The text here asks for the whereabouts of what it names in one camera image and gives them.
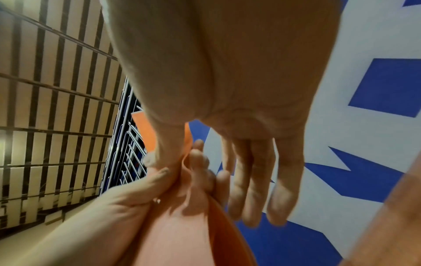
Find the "palm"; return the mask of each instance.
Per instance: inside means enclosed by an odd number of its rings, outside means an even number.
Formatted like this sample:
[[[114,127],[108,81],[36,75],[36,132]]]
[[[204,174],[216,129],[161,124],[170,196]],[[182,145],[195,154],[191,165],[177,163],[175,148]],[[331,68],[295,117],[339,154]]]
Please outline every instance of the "palm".
[[[156,166],[178,160],[183,124],[223,138],[235,186],[228,211],[260,221],[279,152],[268,218],[283,224],[298,198],[303,133],[339,25],[339,1],[108,0],[104,17],[154,127]]]

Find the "blue and white surface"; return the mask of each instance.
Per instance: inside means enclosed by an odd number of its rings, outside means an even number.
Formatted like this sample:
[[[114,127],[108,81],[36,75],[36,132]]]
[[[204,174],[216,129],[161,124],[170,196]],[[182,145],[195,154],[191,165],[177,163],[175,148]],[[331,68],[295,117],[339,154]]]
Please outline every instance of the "blue and white surface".
[[[261,266],[337,265],[421,151],[421,0],[343,5],[307,123],[299,202],[285,227],[264,214],[257,229],[238,225]],[[220,137],[190,127],[216,172]]]

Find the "orange fabric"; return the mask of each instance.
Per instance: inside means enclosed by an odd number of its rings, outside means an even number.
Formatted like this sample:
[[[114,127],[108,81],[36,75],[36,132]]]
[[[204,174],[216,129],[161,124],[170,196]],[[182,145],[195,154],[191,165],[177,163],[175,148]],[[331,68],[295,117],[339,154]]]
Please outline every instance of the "orange fabric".
[[[143,112],[132,114],[146,149],[155,134]],[[189,157],[193,143],[186,124],[185,157],[179,180],[152,204],[139,233],[134,266],[257,265],[246,241],[219,204],[191,185]]]

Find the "wire grid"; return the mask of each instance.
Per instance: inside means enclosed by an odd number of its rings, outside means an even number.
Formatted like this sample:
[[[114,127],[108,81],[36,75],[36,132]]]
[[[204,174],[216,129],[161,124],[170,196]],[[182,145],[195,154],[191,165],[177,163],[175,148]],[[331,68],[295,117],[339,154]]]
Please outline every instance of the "wire grid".
[[[111,187],[127,184],[146,176],[143,158],[147,151],[131,113],[142,111],[140,102],[126,79],[113,136],[108,147],[100,194]]]

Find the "blue square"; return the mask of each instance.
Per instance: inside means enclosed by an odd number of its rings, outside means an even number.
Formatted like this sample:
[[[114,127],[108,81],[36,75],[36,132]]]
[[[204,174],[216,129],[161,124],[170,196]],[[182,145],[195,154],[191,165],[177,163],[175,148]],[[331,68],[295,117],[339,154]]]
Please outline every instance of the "blue square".
[[[421,59],[373,59],[349,106],[416,117],[421,109]]]
[[[404,7],[415,6],[415,5],[421,5],[421,0],[406,0],[403,3]]]

